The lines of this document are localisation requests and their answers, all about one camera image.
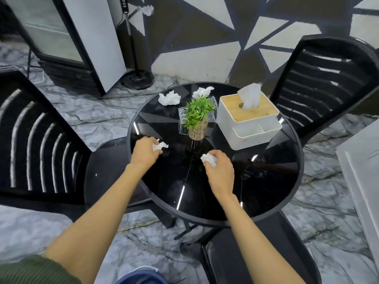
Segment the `black slatted plastic chair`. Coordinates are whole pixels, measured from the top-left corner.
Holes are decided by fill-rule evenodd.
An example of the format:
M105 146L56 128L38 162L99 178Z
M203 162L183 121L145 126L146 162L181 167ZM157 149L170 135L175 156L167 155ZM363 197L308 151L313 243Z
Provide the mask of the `black slatted plastic chair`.
M117 138L92 152L22 72L0 66L0 205L74 222L124 172L129 148Z
M379 55L354 37L303 36L270 101L304 146L379 88Z

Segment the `glass door display fridge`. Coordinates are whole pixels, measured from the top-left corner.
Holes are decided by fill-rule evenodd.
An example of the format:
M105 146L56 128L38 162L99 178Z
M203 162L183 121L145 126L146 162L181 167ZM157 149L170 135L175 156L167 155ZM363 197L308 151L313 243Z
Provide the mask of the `glass door display fridge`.
M104 96L126 73L107 0L0 0L55 86Z

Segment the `large crumpled white tissue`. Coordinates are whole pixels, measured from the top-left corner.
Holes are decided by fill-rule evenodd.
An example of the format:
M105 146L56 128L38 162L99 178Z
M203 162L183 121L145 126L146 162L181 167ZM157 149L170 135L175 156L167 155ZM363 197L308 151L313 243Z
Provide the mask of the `large crumpled white tissue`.
M199 87L196 91L194 91L192 93L192 98L195 99L195 100L198 99L198 98L200 98L200 97L207 98L210 95L210 93L211 93L212 90L214 90L214 87L212 87L212 86L209 86L207 88L201 88L201 87Z
M173 90L164 95L159 93L159 104L163 106L178 105L180 104L181 96L178 93L175 93Z

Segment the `white cabinet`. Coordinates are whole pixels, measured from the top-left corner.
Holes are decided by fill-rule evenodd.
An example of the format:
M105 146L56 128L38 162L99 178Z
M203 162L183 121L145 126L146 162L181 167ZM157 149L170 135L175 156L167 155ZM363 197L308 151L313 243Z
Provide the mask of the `white cabinet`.
M336 148L338 161L379 267L379 120Z

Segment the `white tissue sheet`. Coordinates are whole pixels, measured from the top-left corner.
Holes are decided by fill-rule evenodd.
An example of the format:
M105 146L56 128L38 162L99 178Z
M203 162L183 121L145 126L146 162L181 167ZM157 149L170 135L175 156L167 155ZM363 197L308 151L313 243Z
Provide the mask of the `white tissue sheet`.
M261 83L252 83L238 90L237 94L242 101L241 108L243 110L251 110L259 107L261 87Z

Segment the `person's left forearm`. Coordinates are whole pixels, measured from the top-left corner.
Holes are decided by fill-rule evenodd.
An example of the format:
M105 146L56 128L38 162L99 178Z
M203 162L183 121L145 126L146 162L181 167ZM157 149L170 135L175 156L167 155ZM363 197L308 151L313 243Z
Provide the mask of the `person's left forearm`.
M131 196L150 167L147 162L128 164L108 191L65 229L43 256L62 265L81 284L94 284Z

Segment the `white tissue box wooden lid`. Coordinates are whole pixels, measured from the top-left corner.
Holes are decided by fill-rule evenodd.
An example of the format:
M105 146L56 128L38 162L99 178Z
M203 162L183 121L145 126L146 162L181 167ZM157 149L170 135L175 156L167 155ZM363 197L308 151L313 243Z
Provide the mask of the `white tissue box wooden lid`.
M268 143L282 129L279 110L262 92L258 108L244 110L242 106L238 94L219 99L216 123L233 150Z

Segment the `clear acrylic stand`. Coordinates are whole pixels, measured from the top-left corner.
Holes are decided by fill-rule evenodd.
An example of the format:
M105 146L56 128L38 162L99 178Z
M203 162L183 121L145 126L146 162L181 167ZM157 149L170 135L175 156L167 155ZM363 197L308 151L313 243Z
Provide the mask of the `clear acrylic stand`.
M210 122L214 122L215 121L215 119L216 119L216 112L217 112L217 109L218 109L218 104L217 104L217 100L215 99L215 97L211 97L211 100L214 102L214 104L215 104L215 110L212 112L212 113L210 113L209 115L208 115L208 125L209 125L209 123ZM183 126L183 122L184 122L184 119L185 119L185 110L187 109L187 104L186 104L186 106L184 106L184 107L181 107L181 108L179 108L178 109L178 112L179 112L179 120L180 120L180 124Z

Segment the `round black glass table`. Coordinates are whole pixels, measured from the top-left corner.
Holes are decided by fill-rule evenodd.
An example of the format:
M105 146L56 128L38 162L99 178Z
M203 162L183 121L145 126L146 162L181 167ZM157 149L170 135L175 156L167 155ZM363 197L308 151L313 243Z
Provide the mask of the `round black glass table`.
M155 164L142 177L140 186L154 204L169 215L206 227L229 227L225 213L211 191L201 156L213 149L224 152L234 172L233 193L254 221L280 211L295 195L304 172L301 142L292 125L283 127L269 143L234 151L217 124L211 125L210 137L193 141L179 133L178 109L190 102L199 87L212 86L211 96L236 93L238 88L220 82L189 82L162 91L181 96L177 106L162 106L159 94L153 95L136 112L127 133L128 157L138 139L154 137L166 143Z

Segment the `person's left hand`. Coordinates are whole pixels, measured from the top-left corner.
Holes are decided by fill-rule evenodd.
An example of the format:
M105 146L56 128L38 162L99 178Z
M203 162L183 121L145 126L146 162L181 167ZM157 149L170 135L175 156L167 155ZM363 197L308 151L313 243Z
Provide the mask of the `person's left hand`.
M148 137L143 137L136 141L130 164L144 173L155 164L148 162Z

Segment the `green plant in glass jar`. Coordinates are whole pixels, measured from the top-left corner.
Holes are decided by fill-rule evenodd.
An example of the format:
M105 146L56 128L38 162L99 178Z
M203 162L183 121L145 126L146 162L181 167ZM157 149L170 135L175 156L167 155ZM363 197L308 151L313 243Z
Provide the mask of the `green plant in glass jar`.
M206 137L208 115L215 108L211 98L205 96L200 96L187 103L183 127L187 129L188 135L193 141L201 141Z

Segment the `person's right hand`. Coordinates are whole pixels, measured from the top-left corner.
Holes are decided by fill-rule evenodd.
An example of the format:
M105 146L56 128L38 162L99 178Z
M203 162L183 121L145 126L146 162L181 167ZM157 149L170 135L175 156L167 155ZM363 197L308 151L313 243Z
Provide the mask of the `person's right hand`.
M234 168L230 158L226 157L226 172L206 172L211 190L220 203L232 197L234 187Z

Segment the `person's right forearm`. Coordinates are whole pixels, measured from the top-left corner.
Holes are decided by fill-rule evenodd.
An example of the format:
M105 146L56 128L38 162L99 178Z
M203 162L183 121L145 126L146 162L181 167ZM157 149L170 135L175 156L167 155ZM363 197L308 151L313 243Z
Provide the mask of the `person's right forearm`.
M258 229L234 194L220 205L254 284L306 284Z

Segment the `black pedestal fan stand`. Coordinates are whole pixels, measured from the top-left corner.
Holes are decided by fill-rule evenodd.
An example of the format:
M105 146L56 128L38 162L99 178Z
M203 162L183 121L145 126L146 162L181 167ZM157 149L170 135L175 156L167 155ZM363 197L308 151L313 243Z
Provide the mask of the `black pedestal fan stand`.
M122 11L122 18L117 28L125 21L127 27L127 33L129 36L130 50L133 59L134 69L127 72L122 78L121 83L128 89L132 90L145 90L154 84L155 77L152 72L141 70L138 66L134 37L131 33L130 21L129 21L129 6L127 0L119 0Z

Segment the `green sleeve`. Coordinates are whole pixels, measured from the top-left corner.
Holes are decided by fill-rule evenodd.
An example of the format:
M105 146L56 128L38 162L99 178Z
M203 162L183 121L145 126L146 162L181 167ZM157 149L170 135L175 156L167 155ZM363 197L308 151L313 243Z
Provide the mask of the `green sleeve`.
M33 255L0 265L0 284L82 284L61 264Z

